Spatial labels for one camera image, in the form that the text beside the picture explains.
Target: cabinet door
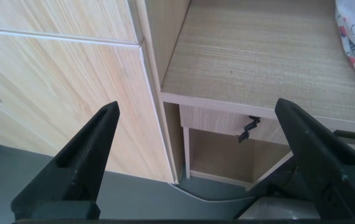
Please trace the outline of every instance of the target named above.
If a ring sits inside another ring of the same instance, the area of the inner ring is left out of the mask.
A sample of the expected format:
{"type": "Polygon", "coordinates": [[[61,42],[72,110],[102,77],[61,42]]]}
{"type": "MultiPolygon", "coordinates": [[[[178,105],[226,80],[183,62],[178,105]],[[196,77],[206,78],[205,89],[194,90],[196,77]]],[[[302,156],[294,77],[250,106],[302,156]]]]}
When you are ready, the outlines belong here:
{"type": "Polygon", "coordinates": [[[0,1],[0,29],[96,37],[140,43],[142,34],[132,0],[0,1]]]}
{"type": "Polygon", "coordinates": [[[106,169],[173,182],[139,46],[0,34],[0,100],[57,149],[116,100],[106,169]]]}
{"type": "Polygon", "coordinates": [[[56,148],[0,109],[0,145],[55,155],[56,148]]]}

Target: wooden cabinet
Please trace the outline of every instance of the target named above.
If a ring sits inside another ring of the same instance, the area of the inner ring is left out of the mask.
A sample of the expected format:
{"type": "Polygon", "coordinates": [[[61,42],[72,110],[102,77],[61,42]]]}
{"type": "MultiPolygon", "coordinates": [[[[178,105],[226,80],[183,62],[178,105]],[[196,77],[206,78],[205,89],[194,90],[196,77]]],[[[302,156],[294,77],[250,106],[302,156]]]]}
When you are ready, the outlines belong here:
{"type": "Polygon", "coordinates": [[[334,15],[333,0],[191,1],[161,88],[180,105],[187,174],[250,188],[290,158],[279,98],[355,133],[355,72],[334,15]],[[261,123],[238,144],[248,115],[261,123]]]}
{"type": "Polygon", "coordinates": [[[189,1],[166,4],[171,13],[160,15],[147,13],[156,2],[136,3],[0,1],[0,144],[53,156],[103,105],[117,101],[121,115],[106,170],[178,182],[183,148],[172,149],[179,141],[168,129],[179,123],[179,111],[164,107],[152,67],[163,63],[165,70],[173,48],[158,61],[146,46],[162,35],[153,29],[170,24],[160,20],[173,22],[174,32],[158,39],[174,45],[189,1]]]}
{"type": "Polygon", "coordinates": [[[0,102],[1,145],[43,154],[55,154],[59,150],[4,112],[1,106],[2,102],[0,102]]]}
{"type": "Polygon", "coordinates": [[[140,21],[132,0],[0,1],[0,29],[94,37],[140,43],[140,21]]]}

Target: black handle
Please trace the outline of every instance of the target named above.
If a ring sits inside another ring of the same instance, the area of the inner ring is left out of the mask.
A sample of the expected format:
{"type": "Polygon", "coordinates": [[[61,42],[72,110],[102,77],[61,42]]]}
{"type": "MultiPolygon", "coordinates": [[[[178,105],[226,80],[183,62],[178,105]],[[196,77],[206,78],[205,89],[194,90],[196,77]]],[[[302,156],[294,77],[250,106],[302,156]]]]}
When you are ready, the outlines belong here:
{"type": "Polygon", "coordinates": [[[249,117],[253,121],[244,127],[244,132],[239,136],[239,143],[248,139],[250,137],[250,130],[256,128],[257,124],[260,123],[260,118],[255,117],[255,116],[249,116],[249,117]]]}

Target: drawer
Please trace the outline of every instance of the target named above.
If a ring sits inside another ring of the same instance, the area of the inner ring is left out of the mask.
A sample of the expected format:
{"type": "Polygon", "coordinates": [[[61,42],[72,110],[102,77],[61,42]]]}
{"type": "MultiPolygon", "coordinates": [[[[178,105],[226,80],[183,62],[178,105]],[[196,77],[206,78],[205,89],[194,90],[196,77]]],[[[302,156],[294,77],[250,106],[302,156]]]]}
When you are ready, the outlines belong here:
{"type": "MultiPolygon", "coordinates": [[[[180,105],[182,127],[213,133],[240,135],[253,120],[248,115],[180,105]]],[[[261,118],[250,131],[250,139],[288,144],[278,120],[261,118]]]]}

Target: wooden panel edge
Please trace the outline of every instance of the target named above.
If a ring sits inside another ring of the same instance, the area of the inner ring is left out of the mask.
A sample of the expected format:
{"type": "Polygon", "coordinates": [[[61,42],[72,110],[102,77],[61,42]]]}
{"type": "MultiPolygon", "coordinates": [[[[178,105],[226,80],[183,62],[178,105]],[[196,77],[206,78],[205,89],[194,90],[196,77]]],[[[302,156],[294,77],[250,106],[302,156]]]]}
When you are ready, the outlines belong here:
{"type": "Polygon", "coordinates": [[[179,183],[179,176],[177,170],[182,169],[182,164],[175,164],[174,161],[174,153],[172,150],[172,145],[171,145],[171,140],[169,138],[169,131],[168,131],[168,124],[166,121],[166,115],[165,115],[165,108],[164,108],[164,103],[161,100],[161,95],[159,94],[159,88],[156,86],[156,79],[154,79],[154,74],[152,73],[151,66],[149,65],[149,60],[148,60],[148,51],[147,51],[147,46],[146,43],[143,42],[141,46],[139,47],[140,51],[140,57],[142,59],[142,64],[143,64],[143,70],[147,76],[148,79],[148,85],[149,85],[149,91],[151,93],[151,96],[153,98],[153,106],[154,106],[154,112],[156,113],[156,116],[158,118],[158,123],[159,123],[159,130],[161,132],[161,135],[164,140],[164,150],[165,150],[165,156],[166,159],[168,160],[168,164],[170,167],[170,172],[173,178],[173,181],[171,183],[178,184],[179,183]]]}
{"type": "Polygon", "coordinates": [[[223,183],[227,183],[227,184],[238,185],[241,187],[245,187],[246,191],[248,191],[249,189],[254,187],[254,184],[251,184],[248,182],[244,182],[241,180],[234,180],[234,179],[230,179],[230,178],[226,178],[226,177],[220,177],[220,176],[212,175],[212,174],[205,174],[203,172],[198,172],[195,170],[190,170],[190,175],[192,175],[193,177],[200,177],[200,178],[204,178],[204,179],[208,179],[208,180],[214,180],[214,181],[223,182],[223,183]]]}
{"type": "Polygon", "coordinates": [[[135,29],[136,34],[136,44],[142,43],[144,41],[143,31],[141,30],[141,22],[139,16],[139,9],[135,0],[127,0],[127,4],[129,7],[130,17],[131,17],[131,25],[135,29]]]}
{"type": "MultiPolygon", "coordinates": [[[[196,98],[191,96],[182,96],[174,93],[161,92],[161,96],[163,101],[168,103],[177,103],[180,105],[196,106],[212,110],[247,114],[252,116],[259,116],[261,118],[277,119],[274,110],[268,108],[260,108],[257,106],[241,105],[238,103],[196,98]]],[[[324,118],[319,116],[314,116],[314,118],[329,129],[340,129],[343,131],[355,132],[355,122],[343,121],[333,118],[324,118]]]]}

